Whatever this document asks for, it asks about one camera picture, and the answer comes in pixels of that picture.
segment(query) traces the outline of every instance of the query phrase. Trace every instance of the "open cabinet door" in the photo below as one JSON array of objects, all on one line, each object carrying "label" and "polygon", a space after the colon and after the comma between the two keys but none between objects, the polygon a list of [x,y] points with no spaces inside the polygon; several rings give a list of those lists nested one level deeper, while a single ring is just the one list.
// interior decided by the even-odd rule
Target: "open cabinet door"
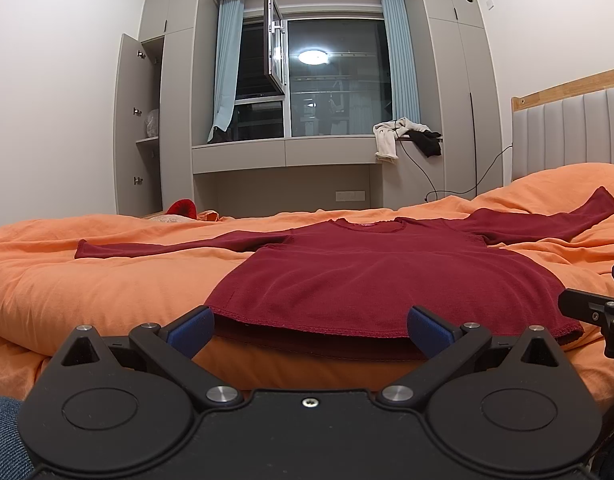
[{"label": "open cabinet door", "polygon": [[159,140],[143,140],[145,118],[154,102],[154,64],[139,41],[126,34],[120,57],[114,104],[114,177],[120,215],[146,216],[162,210]]},{"label": "open cabinet door", "polygon": [[276,0],[265,0],[265,40],[263,58],[264,71],[270,83],[280,95],[285,95],[285,74],[283,70],[283,15]]}]

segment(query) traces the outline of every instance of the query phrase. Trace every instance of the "ceiling light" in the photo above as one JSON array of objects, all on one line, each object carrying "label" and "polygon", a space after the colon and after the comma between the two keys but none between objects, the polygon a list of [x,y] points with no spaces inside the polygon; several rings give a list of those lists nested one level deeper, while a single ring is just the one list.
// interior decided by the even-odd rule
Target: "ceiling light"
[{"label": "ceiling light", "polygon": [[298,55],[298,61],[305,65],[322,65],[329,62],[329,56],[322,50],[305,50]]}]

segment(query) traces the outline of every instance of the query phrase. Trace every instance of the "sweater sleeve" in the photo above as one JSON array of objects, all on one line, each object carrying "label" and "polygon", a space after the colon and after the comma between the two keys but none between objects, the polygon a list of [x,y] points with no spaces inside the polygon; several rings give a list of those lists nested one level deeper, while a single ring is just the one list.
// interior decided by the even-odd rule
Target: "sweater sleeve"
[{"label": "sweater sleeve", "polygon": [[571,213],[551,216],[505,213],[478,209],[462,220],[447,220],[458,231],[482,235],[488,245],[535,242],[542,238],[559,238],[568,242],[614,214],[614,197],[599,187],[582,206]]},{"label": "sweater sleeve", "polygon": [[76,249],[75,258],[135,258],[136,256],[152,256],[154,254],[174,253],[199,247],[217,247],[237,253],[256,251],[268,244],[282,244],[289,240],[290,231],[270,233],[255,233],[249,231],[232,231],[207,240],[196,240],[174,245],[158,244],[106,244],[93,245],[87,240],[81,240]]}]

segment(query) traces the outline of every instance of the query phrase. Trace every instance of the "orange duvet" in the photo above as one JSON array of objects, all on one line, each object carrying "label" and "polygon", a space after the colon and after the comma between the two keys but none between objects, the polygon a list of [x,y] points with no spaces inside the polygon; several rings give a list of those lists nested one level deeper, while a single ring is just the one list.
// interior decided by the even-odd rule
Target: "orange duvet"
[{"label": "orange duvet", "polygon": [[[74,260],[81,238],[94,244],[175,244],[233,230],[277,231],[335,218],[351,222],[390,220],[396,216],[464,218],[480,207],[554,214],[577,208],[598,186],[605,186],[614,196],[613,165],[577,164],[542,171],[471,201],[452,196],[398,212],[318,211],[169,224],[93,215],[4,226],[0,228],[0,394],[24,397],[47,356],[55,352],[74,326],[88,323],[102,335],[119,335],[145,321],[167,324],[202,304],[212,288],[252,254],[198,248],[141,258]],[[614,215],[571,242],[545,238],[502,250],[532,258],[567,287],[614,297],[610,275],[614,263]],[[606,409],[614,403],[614,361],[603,356],[604,343],[598,330],[591,326],[585,329],[581,339],[566,347],[567,355],[599,405]],[[418,364],[324,358],[219,337],[214,337],[195,360],[244,390],[376,390]]]}]

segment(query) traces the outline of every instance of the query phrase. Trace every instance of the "white wall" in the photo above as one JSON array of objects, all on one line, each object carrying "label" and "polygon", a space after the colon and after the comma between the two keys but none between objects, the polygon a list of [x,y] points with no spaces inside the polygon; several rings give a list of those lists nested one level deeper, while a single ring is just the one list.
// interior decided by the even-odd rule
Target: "white wall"
[{"label": "white wall", "polygon": [[0,0],[0,225],[115,213],[120,35],[144,0]]},{"label": "white wall", "polygon": [[[503,147],[513,96],[614,68],[614,0],[479,0],[498,86]],[[506,182],[511,150],[505,154]]]}]

